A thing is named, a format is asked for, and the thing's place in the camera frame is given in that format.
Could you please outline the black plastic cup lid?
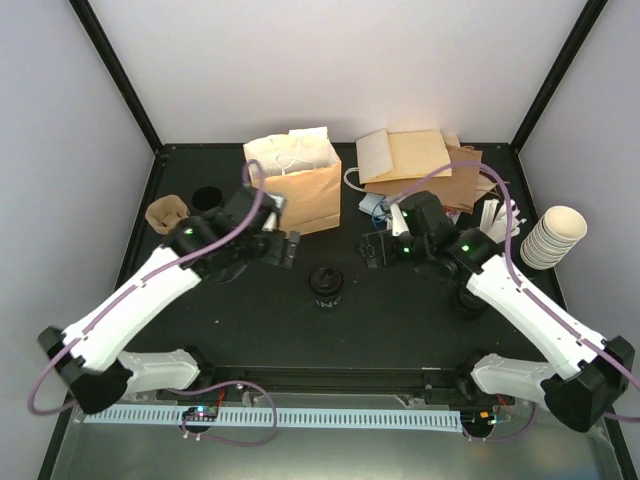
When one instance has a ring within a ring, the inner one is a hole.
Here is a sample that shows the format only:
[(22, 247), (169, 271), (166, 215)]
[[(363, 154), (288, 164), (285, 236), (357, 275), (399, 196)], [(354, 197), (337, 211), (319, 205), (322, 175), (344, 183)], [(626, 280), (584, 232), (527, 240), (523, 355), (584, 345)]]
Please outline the black plastic cup lid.
[(311, 271), (308, 284), (314, 294), (330, 296), (341, 291), (344, 285), (344, 277), (336, 267), (323, 264)]

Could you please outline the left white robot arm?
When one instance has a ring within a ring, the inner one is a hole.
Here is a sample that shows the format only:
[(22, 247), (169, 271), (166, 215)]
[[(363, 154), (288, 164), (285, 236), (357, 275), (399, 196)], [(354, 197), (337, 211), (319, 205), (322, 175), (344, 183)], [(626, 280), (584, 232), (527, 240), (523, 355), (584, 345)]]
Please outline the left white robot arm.
[(300, 235), (280, 228), (286, 200), (244, 186), (224, 205), (180, 220), (132, 277), (81, 320), (38, 337), (75, 402), (96, 414), (124, 396), (183, 390), (207, 397), (215, 376), (196, 348), (126, 351), (162, 310), (204, 280), (237, 278), (254, 261), (289, 268)]

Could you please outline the black printed paper cup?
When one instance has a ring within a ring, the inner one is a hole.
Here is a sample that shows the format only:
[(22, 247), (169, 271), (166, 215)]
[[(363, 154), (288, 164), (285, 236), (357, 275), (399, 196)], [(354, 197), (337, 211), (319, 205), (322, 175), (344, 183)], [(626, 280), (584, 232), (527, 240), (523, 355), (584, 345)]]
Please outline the black printed paper cup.
[(206, 217), (224, 206), (222, 191), (213, 185), (197, 189), (191, 197), (192, 215)]

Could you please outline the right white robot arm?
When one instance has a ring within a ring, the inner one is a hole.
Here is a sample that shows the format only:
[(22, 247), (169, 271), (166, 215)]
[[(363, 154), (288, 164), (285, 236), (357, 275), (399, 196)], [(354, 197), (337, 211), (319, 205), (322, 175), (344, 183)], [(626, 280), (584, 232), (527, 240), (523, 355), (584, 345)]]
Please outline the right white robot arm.
[(369, 268), (428, 265), (457, 285), (456, 309), (477, 317), (492, 307), (542, 353), (541, 362), (491, 353), (454, 379), (457, 396), (479, 402), (500, 394), (535, 402), (570, 429), (585, 433), (637, 381), (634, 347), (605, 338), (571, 316), (528, 280), (477, 228), (459, 230), (439, 199), (418, 192), (388, 206), (389, 227), (361, 237)]

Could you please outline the single black paper cup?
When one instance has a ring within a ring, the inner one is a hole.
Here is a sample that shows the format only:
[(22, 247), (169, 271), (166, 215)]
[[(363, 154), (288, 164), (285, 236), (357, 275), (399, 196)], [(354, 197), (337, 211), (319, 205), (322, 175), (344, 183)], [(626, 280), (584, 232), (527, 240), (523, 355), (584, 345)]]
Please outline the single black paper cup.
[(344, 280), (342, 277), (311, 278), (309, 287), (315, 305), (322, 310), (336, 308), (342, 299)]

